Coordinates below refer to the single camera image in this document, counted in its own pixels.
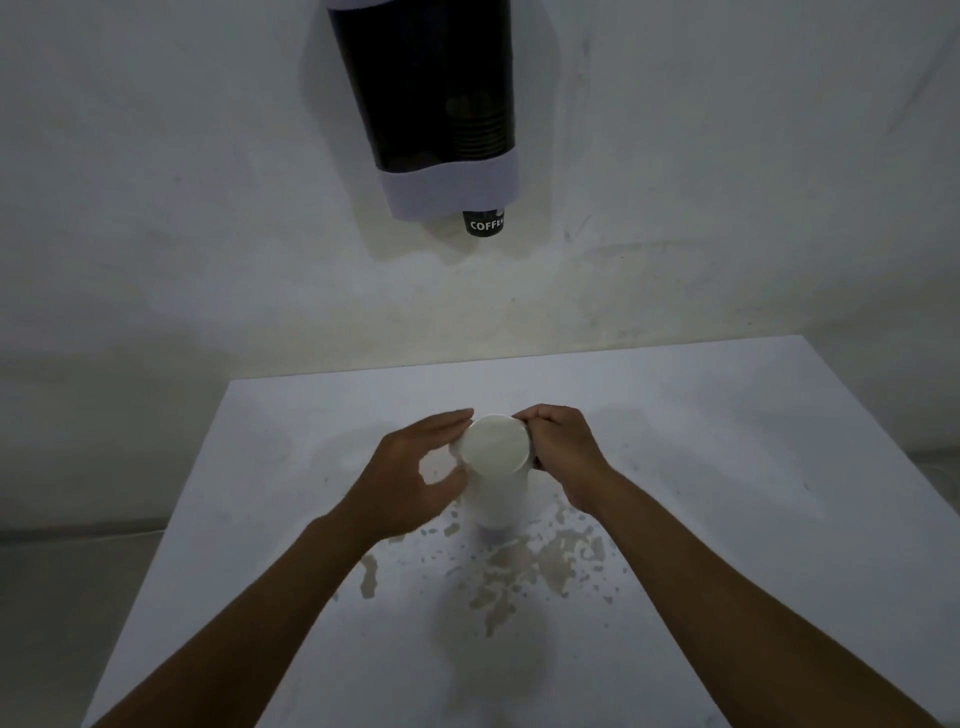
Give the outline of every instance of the black cup dispenser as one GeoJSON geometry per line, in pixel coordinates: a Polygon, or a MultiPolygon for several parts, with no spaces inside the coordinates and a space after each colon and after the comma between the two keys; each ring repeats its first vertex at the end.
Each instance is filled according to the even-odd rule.
{"type": "Polygon", "coordinates": [[[325,0],[391,213],[503,229],[519,192],[510,0],[325,0]]]}

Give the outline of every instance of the forearm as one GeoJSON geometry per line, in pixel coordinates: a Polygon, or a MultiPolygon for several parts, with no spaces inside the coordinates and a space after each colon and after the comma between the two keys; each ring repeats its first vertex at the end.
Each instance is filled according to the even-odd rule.
{"type": "Polygon", "coordinates": [[[598,479],[599,521],[734,728],[937,725],[625,477],[598,479]]]}
{"type": "Polygon", "coordinates": [[[372,543],[334,511],[95,728],[253,727],[317,615],[372,543]]]}

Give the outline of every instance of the white wall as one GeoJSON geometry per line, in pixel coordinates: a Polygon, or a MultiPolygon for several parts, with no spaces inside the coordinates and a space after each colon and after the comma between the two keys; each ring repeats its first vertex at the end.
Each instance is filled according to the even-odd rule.
{"type": "Polygon", "coordinates": [[[0,722],[74,728],[160,534],[0,547],[0,722]]]}
{"type": "Polygon", "coordinates": [[[389,217],[315,0],[0,7],[0,528],[168,513],[237,376],[802,332],[960,443],[960,6],[513,3],[482,242],[389,217]]]}

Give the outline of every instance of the floor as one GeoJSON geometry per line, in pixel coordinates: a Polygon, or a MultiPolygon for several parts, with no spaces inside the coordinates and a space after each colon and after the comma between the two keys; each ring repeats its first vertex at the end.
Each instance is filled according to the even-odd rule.
{"type": "MultiPolygon", "coordinates": [[[[960,515],[960,452],[915,460],[960,515]]],[[[0,547],[0,716],[75,728],[162,533],[0,547]]]]}

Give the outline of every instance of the right hand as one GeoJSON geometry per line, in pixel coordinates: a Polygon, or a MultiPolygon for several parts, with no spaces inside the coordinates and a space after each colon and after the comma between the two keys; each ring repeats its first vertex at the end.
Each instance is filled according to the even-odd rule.
{"type": "Polygon", "coordinates": [[[595,516],[597,491],[613,468],[583,413],[573,407],[535,404],[514,417],[530,428],[540,464],[564,487],[570,504],[595,516]]]}

